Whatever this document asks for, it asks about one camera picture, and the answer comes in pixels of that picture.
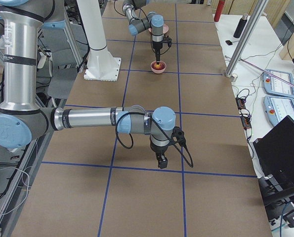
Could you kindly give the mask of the red yellow apple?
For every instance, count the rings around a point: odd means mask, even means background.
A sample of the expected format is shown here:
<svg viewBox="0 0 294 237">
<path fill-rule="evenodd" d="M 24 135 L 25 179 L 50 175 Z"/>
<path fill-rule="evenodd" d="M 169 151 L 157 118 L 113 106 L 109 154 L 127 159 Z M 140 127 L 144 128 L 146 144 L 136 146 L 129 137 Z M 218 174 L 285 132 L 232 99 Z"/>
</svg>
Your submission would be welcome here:
<svg viewBox="0 0 294 237">
<path fill-rule="evenodd" d="M 161 69 L 162 69 L 162 65 L 161 65 L 161 63 L 159 63 L 159 64 L 154 63 L 154 64 L 153 64 L 153 69 L 154 69 L 154 70 L 161 70 Z"/>
</svg>

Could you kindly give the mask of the pink bowl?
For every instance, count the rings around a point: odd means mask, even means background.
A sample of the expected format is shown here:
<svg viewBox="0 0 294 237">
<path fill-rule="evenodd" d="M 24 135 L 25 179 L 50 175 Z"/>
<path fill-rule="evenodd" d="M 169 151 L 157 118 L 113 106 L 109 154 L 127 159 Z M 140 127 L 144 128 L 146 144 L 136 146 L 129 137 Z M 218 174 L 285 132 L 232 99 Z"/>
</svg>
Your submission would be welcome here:
<svg viewBox="0 0 294 237">
<path fill-rule="evenodd" d="M 161 74 L 163 73 L 166 68 L 167 68 L 167 65 L 164 61 L 153 61 L 151 64 L 150 64 L 150 67 L 151 67 L 151 71 L 155 74 Z"/>
</svg>

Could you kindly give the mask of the pink plate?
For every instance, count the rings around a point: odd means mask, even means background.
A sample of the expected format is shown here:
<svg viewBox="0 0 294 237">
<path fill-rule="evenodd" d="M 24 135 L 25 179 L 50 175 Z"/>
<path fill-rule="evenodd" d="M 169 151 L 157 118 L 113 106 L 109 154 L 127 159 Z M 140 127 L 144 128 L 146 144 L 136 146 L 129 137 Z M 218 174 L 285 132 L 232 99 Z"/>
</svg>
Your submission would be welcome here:
<svg viewBox="0 0 294 237">
<path fill-rule="evenodd" d="M 164 23 L 163 25 L 163 34 L 167 34 L 169 32 L 169 27 L 167 24 Z"/>
</svg>

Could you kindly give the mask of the small black square device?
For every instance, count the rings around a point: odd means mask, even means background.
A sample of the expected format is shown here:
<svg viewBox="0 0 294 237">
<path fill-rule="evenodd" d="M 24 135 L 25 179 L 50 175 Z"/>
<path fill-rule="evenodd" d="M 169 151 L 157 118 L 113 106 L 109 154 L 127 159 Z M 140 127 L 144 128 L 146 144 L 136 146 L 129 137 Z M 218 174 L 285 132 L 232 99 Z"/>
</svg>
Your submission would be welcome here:
<svg viewBox="0 0 294 237">
<path fill-rule="evenodd" d="M 232 45 L 233 43 L 230 40 L 225 41 L 227 45 Z"/>
</svg>

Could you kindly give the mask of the red bottle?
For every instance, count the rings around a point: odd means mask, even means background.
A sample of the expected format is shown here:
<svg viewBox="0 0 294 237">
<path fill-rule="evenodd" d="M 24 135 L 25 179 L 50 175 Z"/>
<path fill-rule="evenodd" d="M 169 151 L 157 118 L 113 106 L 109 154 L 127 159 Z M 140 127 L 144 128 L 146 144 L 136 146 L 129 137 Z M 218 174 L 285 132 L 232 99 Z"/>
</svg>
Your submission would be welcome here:
<svg viewBox="0 0 294 237">
<path fill-rule="evenodd" d="M 215 15 L 214 15 L 214 22 L 218 22 L 220 20 L 220 16 L 223 11 L 224 4 L 225 4 L 225 0 L 219 0 L 216 11 L 215 11 Z"/>
</svg>

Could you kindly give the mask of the black bottle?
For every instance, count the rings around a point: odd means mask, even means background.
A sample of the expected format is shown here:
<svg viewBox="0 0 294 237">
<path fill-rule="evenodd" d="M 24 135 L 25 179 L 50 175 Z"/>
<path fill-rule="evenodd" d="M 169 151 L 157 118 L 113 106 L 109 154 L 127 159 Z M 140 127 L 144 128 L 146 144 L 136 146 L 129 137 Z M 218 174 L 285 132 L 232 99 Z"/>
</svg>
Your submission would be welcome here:
<svg viewBox="0 0 294 237">
<path fill-rule="evenodd" d="M 238 39 L 241 36 L 245 28 L 245 25 L 247 23 L 247 20 L 248 20 L 248 14 L 244 13 L 241 19 L 239 20 L 236 30 L 234 32 L 234 35 L 233 35 L 234 38 Z"/>
</svg>

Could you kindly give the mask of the orange black adapter box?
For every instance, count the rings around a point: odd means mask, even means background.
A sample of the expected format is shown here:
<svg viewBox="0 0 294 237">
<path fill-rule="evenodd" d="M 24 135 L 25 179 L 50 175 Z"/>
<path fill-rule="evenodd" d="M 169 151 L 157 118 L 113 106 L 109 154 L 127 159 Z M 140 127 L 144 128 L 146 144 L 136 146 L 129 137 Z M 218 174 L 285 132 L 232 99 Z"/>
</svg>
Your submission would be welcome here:
<svg viewBox="0 0 294 237">
<path fill-rule="evenodd" d="M 245 103 L 246 103 L 246 99 L 236 98 L 236 104 L 239 110 L 246 109 Z"/>
</svg>

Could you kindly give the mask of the black laptop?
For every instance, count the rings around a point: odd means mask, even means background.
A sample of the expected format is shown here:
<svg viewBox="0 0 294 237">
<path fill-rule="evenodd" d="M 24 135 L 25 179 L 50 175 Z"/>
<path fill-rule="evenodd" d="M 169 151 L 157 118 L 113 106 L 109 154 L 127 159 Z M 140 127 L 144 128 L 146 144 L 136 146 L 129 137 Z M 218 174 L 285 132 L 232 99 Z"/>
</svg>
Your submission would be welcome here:
<svg viewBox="0 0 294 237">
<path fill-rule="evenodd" d="M 294 183 L 294 120 L 286 116 L 263 138 L 253 142 L 262 171 L 277 176 L 282 172 Z"/>
</svg>

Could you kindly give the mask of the far blue teach pendant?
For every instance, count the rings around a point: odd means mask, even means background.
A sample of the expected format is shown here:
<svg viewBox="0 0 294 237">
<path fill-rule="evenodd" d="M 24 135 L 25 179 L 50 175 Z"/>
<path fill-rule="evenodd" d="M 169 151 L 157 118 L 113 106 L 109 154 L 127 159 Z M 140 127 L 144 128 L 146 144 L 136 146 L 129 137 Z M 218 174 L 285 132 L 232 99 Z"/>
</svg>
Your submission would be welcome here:
<svg viewBox="0 0 294 237">
<path fill-rule="evenodd" d="M 266 93 L 274 96 L 294 98 L 294 88 L 272 77 L 269 75 L 269 73 L 272 73 L 291 84 L 294 83 L 294 79 L 291 73 L 266 69 L 266 73 L 262 74 L 263 86 Z"/>
</svg>

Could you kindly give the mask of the blue teach pendant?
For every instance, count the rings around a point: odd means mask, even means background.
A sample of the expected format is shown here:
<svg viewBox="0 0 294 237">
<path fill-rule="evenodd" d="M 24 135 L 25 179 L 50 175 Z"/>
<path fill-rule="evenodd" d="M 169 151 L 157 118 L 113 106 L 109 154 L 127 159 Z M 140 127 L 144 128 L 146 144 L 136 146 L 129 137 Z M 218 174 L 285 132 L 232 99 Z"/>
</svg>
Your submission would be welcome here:
<svg viewBox="0 0 294 237">
<path fill-rule="evenodd" d="M 294 120 L 294 99 L 281 96 L 265 96 L 263 98 L 265 112 L 270 123 L 276 126 L 286 116 Z"/>
<path fill-rule="evenodd" d="M 291 84 L 294 83 L 294 79 L 291 73 L 266 69 L 266 73 L 262 74 L 263 86 L 266 93 L 274 96 L 294 98 L 294 88 L 272 77 L 269 75 L 269 73 L 272 73 Z"/>
</svg>

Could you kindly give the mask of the near blue teach pendant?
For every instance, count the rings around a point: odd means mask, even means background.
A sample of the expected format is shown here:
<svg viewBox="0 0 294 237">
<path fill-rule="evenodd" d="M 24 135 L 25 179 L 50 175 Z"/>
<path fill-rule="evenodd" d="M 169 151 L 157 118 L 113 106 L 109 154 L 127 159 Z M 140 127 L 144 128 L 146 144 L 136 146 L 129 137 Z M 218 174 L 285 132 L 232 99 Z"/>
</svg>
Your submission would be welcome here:
<svg viewBox="0 0 294 237">
<path fill-rule="evenodd" d="M 270 123 L 276 126 L 286 116 L 294 120 L 294 99 L 281 96 L 265 96 L 263 98 L 265 112 Z"/>
</svg>

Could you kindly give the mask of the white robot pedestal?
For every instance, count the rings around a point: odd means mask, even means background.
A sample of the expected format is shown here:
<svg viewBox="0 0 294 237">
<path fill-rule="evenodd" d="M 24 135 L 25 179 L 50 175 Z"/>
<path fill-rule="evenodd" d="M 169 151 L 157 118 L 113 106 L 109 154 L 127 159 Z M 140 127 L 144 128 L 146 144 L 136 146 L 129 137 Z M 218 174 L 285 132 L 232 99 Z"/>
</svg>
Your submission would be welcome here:
<svg viewBox="0 0 294 237">
<path fill-rule="evenodd" d="M 98 1 L 79 0 L 77 4 L 90 48 L 84 79 L 117 81 L 121 58 L 108 50 Z"/>
</svg>

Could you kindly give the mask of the aluminium frame post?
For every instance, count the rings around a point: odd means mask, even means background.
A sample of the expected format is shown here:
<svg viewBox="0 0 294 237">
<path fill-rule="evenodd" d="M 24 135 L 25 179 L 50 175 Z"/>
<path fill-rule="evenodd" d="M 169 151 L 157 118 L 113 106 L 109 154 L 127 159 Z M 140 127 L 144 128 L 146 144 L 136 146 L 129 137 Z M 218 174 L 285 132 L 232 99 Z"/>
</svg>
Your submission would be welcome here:
<svg viewBox="0 0 294 237">
<path fill-rule="evenodd" d="M 224 75 L 231 79 L 232 82 L 235 82 L 238 78 L 238 76 L 233 75 L 233 71 L 238 63 L 238 61 L 241 59 L 241 55 L 249 41 L 250 36 L 252 35 L 252 32 L 257 25 L 259 18 L 261 17 L 262 13 L 264 12 L 264 9 L 266 8 L 266 5 L 268 4 L 269 0 L 259 0 L 255 6 L 255 9 L 250 16 L 245 29 L 243 30 L 243 33 L 241 35 L 241 38 L 239 40 L 238 45 L 235 48 L 235 51 L 230 59 L 230 62 L 224 72 Z"/>
</svg>

